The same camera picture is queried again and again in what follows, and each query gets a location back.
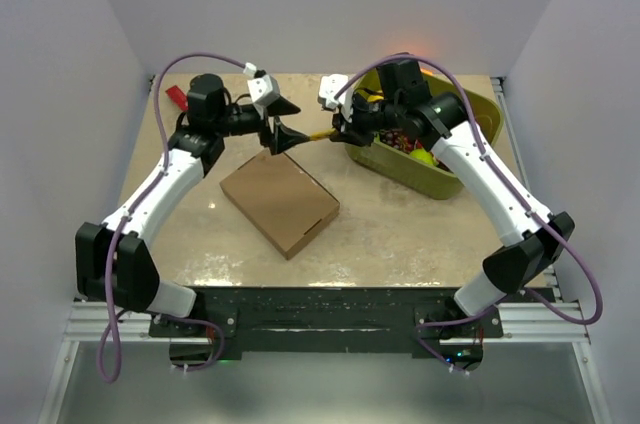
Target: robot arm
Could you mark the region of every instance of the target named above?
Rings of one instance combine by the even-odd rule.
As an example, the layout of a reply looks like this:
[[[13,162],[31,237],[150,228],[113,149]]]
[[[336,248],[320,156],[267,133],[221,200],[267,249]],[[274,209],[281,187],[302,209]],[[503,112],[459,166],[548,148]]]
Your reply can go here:
[[[281,132],[279,116],[300,109],[283,98],[275,79],[258,71],[249,80],[252,104],[230,102],[220,77],[203,74],[191,82],[187,95],[187,125],[181,122],[163,156],[133,195],[100,225],[85,223],[76,233],[78,290],[105,300],[105,262],[109,242],[121,226],[112,276],[114,302],[136,311],[186,317],[196,303],[196,292],[160,279],[149,250],[158,231],[182,198],[204,179],[224,151],[224,138],[257,134],[271,152],[283,152],[302,134]],[[273,118],[273,130],[270,118]],[[162,173],[157,185],[152,182]],[[142,199],[129,215],[133,203]]]
[[[474,195],[503,244],[484,260],[482,271],[455,294],[455,302],[464,315],[477,315],[522,289],[561,253],[562,247],[533,218],[533,213],[565,240],[571,235],[574,222],[566,213],[554,215],[533,197],[486,140],[484,153],[480,152],[471,127],[477,124],[469,122],[460,99],[453,93],[432,96],[415,60],[385,64],[377,72],[383,96],[374,104],[357,94],[344,93],[335,99],[333,96],[348,77],[323,78],[318,101],[325,110],[334,112],[331,140],[366,146],[373,142],[376,132],[401,129],[412,140],[419,140]],[[487,156],[530,209],[525,209],[496,175]]]

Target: yellow plastic container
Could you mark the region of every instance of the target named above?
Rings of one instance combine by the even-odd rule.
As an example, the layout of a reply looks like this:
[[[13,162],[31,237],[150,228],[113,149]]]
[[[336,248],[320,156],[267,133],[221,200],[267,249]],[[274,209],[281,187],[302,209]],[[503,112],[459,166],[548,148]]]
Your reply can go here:
[[[453,84],[444,80],[444,77],[433,76],[427,71],[423,71],[423,76],[434,96],[447,91],[456,92]],[[381,91],[377,72],[372,71],[365,75],[356,89],[358,87]],[[465,91],[482,133],[493,145],[504,124],[502,111],[495,102],[466,89]],[[451,172],[413,159],[408,154],[383,144],[377,137],[370,147],[357,147],[350,144],[345,144],[345,147],[349,157],[358,164],[433,199],[449,199],[462,190],[462,183]]]

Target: red object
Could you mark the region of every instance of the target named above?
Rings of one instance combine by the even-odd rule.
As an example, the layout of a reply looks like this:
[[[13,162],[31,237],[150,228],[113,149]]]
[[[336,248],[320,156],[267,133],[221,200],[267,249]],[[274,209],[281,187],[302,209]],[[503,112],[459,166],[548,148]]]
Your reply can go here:
[[[187,96],[178,86],[172,86],[166,90],[167,96],[171,99],[181,111],[186,112],[187,107]]]

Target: cardboard box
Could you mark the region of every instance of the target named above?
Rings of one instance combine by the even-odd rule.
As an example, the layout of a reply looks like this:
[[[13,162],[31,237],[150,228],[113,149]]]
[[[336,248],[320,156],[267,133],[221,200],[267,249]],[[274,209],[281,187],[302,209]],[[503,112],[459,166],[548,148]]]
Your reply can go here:
[[[222,180],[220,187],[287,259],[340,210],[338,200],[286,154],[263,151]]]

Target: black mounting plate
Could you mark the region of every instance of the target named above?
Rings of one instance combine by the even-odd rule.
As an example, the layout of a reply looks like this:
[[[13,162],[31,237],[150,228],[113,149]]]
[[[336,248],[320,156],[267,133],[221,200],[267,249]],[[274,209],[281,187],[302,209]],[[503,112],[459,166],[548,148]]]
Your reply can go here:
[[[420,319],[442,312],[457,288],[252,288],[194,287],[199,308],[194,317],[207,319],[225,332],[222,359],[241,359],[244,352],[396,353],[414,358],[432,357],[416,337],[442,352],[440,340],[452,337],[474,339],[479,326],[484,338],[502,337],[497,310],[466,326],[415,332]],[[553,300],[551,289],[538,289]],[[514,295],[508,301],[529,302]],[[151,337],[205,337],[201,327],[153,323]],[[474,345],[444,346],[447,352],[482,359],[482,348]],[[172,344],[172,362],[206,360],[208,344]]]

